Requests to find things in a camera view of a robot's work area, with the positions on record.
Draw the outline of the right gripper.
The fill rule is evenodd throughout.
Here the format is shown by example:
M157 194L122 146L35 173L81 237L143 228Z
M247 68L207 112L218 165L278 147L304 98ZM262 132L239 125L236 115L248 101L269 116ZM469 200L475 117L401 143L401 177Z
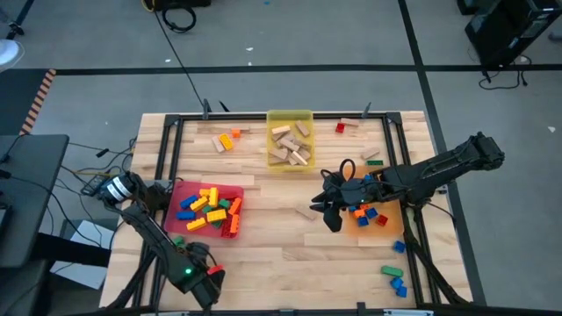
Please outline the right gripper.
M312 198L312 209L317 212L335 212L335 202L339 205L360 205L379 202L383 193L377 182L364 179L350 179L346 182L337 182L335 179L324 181L325 192Z

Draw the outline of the pink plastic bin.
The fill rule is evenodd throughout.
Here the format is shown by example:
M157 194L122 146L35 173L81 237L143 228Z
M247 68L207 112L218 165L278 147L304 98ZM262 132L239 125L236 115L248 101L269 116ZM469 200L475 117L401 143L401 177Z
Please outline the pink plastic bin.
M208 198L208 205L209 205L209 196L201 196L199 195L199 190L200 189L211 189L212 187L216 187L219 190L219 201L221 199L226 199L230 201L230 205L232 204L233 200L235 198L241 198L242 199L242 203L241 203L241 209L240 212L238 213L240 215L240 225L241 225L241 213L242 213L242 206L243 206L243 198L244 198L244 189L242 187L239 186L232 186L232 185L221 185L221 184L215 184L215 183L197 183L197 182L186 182L186 181L180 181L178 182L171 194L171 200L169 202L169 209L166 215L166 219L164 221L164 230L168 233L177 233L177 234L183 234L183 235L187 235L187 234L199 234L202 236L207 236L207 237L215 237L215 238L221 238L220 234L221 234L221 228L215 228L212 223L207 222L207 225L205 227L200 228L199 230L196 231L188 231L186 229L186 224L192 220L178 220L176 219L176 213L177 212L184 212L184 211L191 211L190 207L186 210L183 210L180 207L180 202L185 200L186 198L192 196L192 195L197 195L198 198L201 197L207 197ZM227 211L227 219L230 219L232 221L232 217L234 215L230 215L228 213L229 208L223 208L220 207L219 204L217 207L213 207L214 211L219 210L219 209L225 209ZM205 218L206 219L206 213L203 213L203 209L195 212L197 214L197 217L195 219L198 218ZM231 233L231 238L229 240L235 239L238 236L238 233Z

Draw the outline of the orange plastic bin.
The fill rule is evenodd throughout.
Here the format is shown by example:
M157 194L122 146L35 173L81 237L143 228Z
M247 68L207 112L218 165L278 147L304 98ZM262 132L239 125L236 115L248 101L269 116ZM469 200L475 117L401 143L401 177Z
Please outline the orange plastic bin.
M385 226L376 223L376 218L369 219L368 226L359 226L357 218L353 213L347 210L342 211L342 232L354 237L388 237L398 238L403 234L404 226L400 210L400 202L393 200L390 202L369 203L370 208L375 208L378 215L384 215L388 218Z

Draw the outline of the yellow plastic bin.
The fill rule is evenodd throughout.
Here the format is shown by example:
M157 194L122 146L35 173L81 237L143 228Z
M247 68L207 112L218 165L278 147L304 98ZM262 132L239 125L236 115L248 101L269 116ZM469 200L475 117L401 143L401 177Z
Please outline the yellow plastic bin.
M310 134L308 137L304 137L299 130L297 129L297 127L295 126L295 122L301 120L306 127L308 128ZM275 170L275 171L290 171L290 172L297 172L297 171L308 171L311 170L314 166L315 166L315 139L314 139L314 129L313 129L313 113L309 110L271 110L268 111L266 114L266 123L267 123L267 127L266 127L266 140L267 140L267 165ZM285 163L280 163L277 165L269 165L268 160L271 157L275 157L272 154L269 153L269 151L272 148L285 148L285 147L280 147L278 142L283 139L285 137L285 135L280 138L277 141L274 141L272 139L272 133L271 133L271 129L272 128L276 128L276 127L280 127L280 126L290 126L291 127L291 131L285 133L285 135L287 134L293 134L295 136L295 139L292 140L293 143L295 143L296 145L299 146L299 148L303 147L304 149L306 149L311 157L310 159L307 161L308 165L307 166L302 166L299 165L298 163L294 166L290 165L290 163L287 161L287 159L289 157L291 157L291 151L290 149L288 150L288 155L287 155L287 159L285 160Z

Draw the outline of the black power adapter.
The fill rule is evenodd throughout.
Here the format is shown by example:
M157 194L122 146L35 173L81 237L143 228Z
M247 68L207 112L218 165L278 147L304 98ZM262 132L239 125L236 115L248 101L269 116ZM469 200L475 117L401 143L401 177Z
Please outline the black power adapter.
M82 195L94 197L103 186L106 178L104 176L93 176L80 190Z

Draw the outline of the black desk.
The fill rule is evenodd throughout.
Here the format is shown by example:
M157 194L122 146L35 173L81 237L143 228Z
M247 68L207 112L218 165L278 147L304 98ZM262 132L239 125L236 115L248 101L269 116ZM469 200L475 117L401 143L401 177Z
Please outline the black desk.
M19 139L0 136L0 157L10 157L0 170L11 174L8 179L0 179L0 201L11 206L9 220L0 233L0 268L18 268L31 260L56 257L51 247L64 241L39 229L68 142L65 134Z

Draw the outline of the black equipment case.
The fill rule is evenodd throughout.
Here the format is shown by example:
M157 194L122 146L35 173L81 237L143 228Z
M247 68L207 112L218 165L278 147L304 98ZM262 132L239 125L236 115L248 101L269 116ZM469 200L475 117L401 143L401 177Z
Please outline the black equipment case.
M140 0L147 11L162 11L164 9L176 9L182 7L207 7L212 0Z

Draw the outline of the black computer cabinet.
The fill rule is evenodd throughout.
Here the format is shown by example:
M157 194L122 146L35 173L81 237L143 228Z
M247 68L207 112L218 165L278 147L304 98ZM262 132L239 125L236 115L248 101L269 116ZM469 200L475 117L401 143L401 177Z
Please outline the black computer cabinet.
M469 57L484 68L504 68L562 17L562 0L456 0L471 19Z

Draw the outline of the orange black hazard strip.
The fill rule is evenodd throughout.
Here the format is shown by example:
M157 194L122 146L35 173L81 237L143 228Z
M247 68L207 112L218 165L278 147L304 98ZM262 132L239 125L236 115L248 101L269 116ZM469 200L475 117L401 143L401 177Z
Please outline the orange black hazard strip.
M32 100L32 104L25 116L23 125L20 128L19 135L31 134L33 127L40 115L40 111L45 102L47 94L51 88L51 85L56 77L57 71L54 68L50 68L43 75L40 82L40 86Z

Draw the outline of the black tripod leg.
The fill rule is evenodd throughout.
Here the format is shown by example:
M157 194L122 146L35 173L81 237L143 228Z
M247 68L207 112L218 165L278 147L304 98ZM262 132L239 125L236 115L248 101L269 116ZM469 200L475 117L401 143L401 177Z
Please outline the black tripod leg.
M0 9L7 14L10 22L22 26L34 2L35 0L0 0ZM7 24L0 21L0 36L8 38L10 35L15 33Z

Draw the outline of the black aluminium table frame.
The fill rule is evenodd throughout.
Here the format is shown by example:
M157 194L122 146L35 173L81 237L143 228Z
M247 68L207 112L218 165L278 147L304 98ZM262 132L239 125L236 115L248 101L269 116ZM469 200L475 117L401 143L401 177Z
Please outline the black aluminium table frame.
M345 158L363 167L361 153L380 149L389 140L405 139L410 159L419 162L434 153L425 115L405 111L402 129L367 119L360 126L335 131L336 120L316 119L315 168L304 172L277 172L266 162L266 118L259 113L218 113L208 120L189 118L181 133L162 139L165 117L145 114L140 122L133 171L145 179L180 177L186 181L239 186L244 189L241 232L233 240L195 234L208 244L226 277L214 315L233 312L303 313L323 316L330 311L412 307L414 294L398 297L384 265L406 269L407 256L396 253L388 237L354 237L331 232L321 215L311 221L298 214L321 191L321 169L335 170ZM231 130L241 130L234 138ZM227 134L234 148L219 153L212 137Z

